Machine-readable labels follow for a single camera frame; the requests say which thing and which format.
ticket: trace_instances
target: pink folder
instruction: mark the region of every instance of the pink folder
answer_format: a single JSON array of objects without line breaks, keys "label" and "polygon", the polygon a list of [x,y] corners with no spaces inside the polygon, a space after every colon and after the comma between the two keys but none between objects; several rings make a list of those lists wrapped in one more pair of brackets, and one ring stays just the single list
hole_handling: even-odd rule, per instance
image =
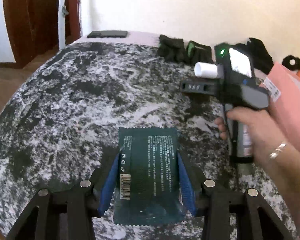
[{"label": "pink folder", "polygon": [[276,62],[262,86],[270,91],[270,115],[300,152],[300,78]]}]

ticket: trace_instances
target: hand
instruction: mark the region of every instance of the hand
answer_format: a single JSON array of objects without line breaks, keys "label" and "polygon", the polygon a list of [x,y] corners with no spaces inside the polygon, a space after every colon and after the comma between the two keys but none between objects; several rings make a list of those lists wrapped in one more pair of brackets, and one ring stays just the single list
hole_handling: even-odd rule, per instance
[{"label": "hand", "polygon": [[[287,141],[284,134],[266,110],[253,111],[245,107],[236,107],[226,113],[227,118],[239,121],[248,126],[253,143],[253,155],[256,164],[265,168],[269,155],[282,143]],[[227,139],[226,126],[222,117],[215,120],[221,132],[220,137]]]}]

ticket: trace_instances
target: patterned bedspread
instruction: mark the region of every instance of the patterned bedspread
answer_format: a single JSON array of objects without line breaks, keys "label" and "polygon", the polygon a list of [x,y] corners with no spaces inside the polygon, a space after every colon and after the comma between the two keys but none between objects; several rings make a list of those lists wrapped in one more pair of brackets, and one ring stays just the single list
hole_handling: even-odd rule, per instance
[{"label": "patterned bedspread", "polygon": [[[176,127],[180,150],[207,178],[227,188],[255,187],[296,236],[276,187],[256,168],[237,178],[213,120],[221,105],[179,91],[192,67],[166,63],[153,46],[75,43],[41,66],[0,115],[0,229],[7,234],[37,190],[70,188],[89,178],[103,154],[118,146],[119,127]],[[97,239],[200,239],[203,218],[174,225],[113,224],[113,199],[94,219]],[[236,238],[231,217],[231,239]]]}]

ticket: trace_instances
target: device screen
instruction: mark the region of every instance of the device screen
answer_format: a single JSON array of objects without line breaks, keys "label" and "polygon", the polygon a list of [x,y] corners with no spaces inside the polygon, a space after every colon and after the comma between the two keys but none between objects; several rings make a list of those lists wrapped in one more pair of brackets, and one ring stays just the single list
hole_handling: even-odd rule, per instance
[{"label": "device screen", "polygon": [[252,77],[251,65],[249,58],[243,53],[237,51],[236,49],[230,48],[230,61],[231,68],[242,75]]},{"label": "device screen", "polygon": [[100,31],[101,36],[127,36],[127,31]]}]

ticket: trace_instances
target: handheld device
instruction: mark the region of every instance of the handheld device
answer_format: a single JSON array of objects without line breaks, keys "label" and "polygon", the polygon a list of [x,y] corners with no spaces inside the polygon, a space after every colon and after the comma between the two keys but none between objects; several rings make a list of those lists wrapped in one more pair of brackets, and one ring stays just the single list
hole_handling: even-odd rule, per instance
[{"label": "handheld device", "polygon": [[93,31],[88,38],[125,38],[128,31]]},{"label": "handheld device", "polygon": [[224,119],[228,126],[230,159],[235,163],[251,163],[252,143],[247,127],[237,121],[228,120],[226,111],[245,106],[254,110],[266,109],[269,96],[265,88],[255,81],[249,55],[229,44],[215,46],[216,65],[198,62],[194,73],[197,81],[182,81],[181,91],[215,96],[222,104]]}]

